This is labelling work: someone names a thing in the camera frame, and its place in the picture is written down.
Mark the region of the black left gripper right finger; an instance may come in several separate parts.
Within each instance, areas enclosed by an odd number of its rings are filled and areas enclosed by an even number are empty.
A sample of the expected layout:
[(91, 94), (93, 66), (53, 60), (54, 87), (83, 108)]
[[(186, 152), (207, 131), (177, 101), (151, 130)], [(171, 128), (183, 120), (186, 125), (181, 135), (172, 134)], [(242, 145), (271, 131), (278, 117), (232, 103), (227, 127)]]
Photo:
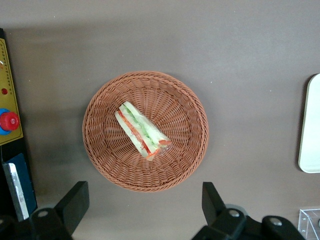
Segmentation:
[(226, 207), (211, 182), (202, 183), (202, 211), (208, 227), (222, 235), (240, 235), (246, 225), (244, 213), (234, 207)]

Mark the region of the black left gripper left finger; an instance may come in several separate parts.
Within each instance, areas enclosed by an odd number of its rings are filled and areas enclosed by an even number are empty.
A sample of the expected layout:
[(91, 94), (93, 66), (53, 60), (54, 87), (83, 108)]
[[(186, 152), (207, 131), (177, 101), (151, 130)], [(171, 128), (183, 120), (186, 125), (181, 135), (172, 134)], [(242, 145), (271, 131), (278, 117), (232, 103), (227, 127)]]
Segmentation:
[(33, 240), (71, 240), (90, 206), (89, 184), (77, 182), (53, 207), (35, 211), (29, 218)]

